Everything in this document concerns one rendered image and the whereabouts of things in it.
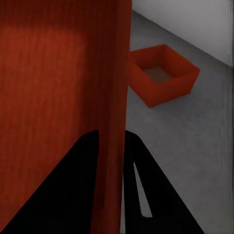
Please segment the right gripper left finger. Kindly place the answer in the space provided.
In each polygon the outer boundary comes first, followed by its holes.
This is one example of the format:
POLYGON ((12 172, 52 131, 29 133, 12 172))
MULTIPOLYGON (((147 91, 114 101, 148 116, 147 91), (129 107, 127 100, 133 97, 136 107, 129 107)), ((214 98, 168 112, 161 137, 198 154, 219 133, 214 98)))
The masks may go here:
POLYGON ((82 135, 0 234, 90 234, 98 153, 82 135))

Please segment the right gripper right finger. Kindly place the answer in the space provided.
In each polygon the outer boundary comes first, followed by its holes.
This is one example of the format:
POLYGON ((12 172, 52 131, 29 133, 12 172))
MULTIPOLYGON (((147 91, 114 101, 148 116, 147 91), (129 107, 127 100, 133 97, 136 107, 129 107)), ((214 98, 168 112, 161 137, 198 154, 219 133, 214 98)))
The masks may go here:
POLYGON ((126 234, 204 234, 141 138, 127 130, 123 181, 126 234), (134 163, 153 217, 141 214, 134 163))

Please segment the storage box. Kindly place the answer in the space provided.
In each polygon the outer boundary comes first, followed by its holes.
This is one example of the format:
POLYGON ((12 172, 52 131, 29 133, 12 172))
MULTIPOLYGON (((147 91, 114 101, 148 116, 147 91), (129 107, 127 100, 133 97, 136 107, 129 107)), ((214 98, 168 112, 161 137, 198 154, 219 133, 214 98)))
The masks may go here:
POLYGON ((128 85, 150 108, 189 94, 199 73, 199 68, 166 44, 129 51, 128 85), (152 69, 160 80, 147 76, 152 69))
POLYGON ((0 233, 98 130, 90 234, 120 234, 133 0, 0 0, 0 233))

